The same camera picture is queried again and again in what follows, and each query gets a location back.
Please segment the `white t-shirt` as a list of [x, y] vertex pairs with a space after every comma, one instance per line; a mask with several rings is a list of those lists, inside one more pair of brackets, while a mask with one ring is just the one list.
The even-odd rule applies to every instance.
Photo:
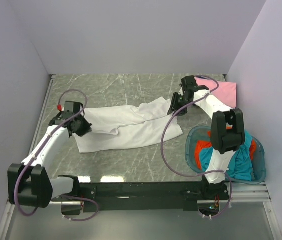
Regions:
[[126, 150], [159, 144], [171, 119], [171, 100], [160, 97], [140, 106], [122, 105], [86, 108], [85, 119], [92, 131], [74, 135], [81, 154], [107, 150]]

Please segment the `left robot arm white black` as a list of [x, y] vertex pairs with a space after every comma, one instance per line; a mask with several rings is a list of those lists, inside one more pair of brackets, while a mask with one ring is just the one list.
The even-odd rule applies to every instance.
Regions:
[[8, 168], [8, 200], [13, 205], [46, 208], [52, 199], [61, 195], [69, 201], [81, 195], [78, 177], [60, 175], [51, 179], [47, 170], [68, 139], [83, 137], [91, 132], [92, 124], [85, 119], [85, 106], [80, 102], [66, 101], [58, 109], [59, 113], [49, 122], [32, 153]]

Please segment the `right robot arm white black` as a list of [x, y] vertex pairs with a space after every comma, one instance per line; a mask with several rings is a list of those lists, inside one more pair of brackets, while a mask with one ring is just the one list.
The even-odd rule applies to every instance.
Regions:
[[245, 142], [244, 116], [240, 109], [232, 109], [213, 95], [219, 83], [205, 75], [185, 76], [181, 79], [181, 90], [172, 96], [167, 112], [172, 117], [183, 116], [188, 107], [199, 106], [210, 118], [210, 142], [213, 147], [207, 170], [206, 184], [200, 187], [203, 198], [211, 200], [218, 194], [218, 187], [225, 180], [225, 172], [235, 152]]

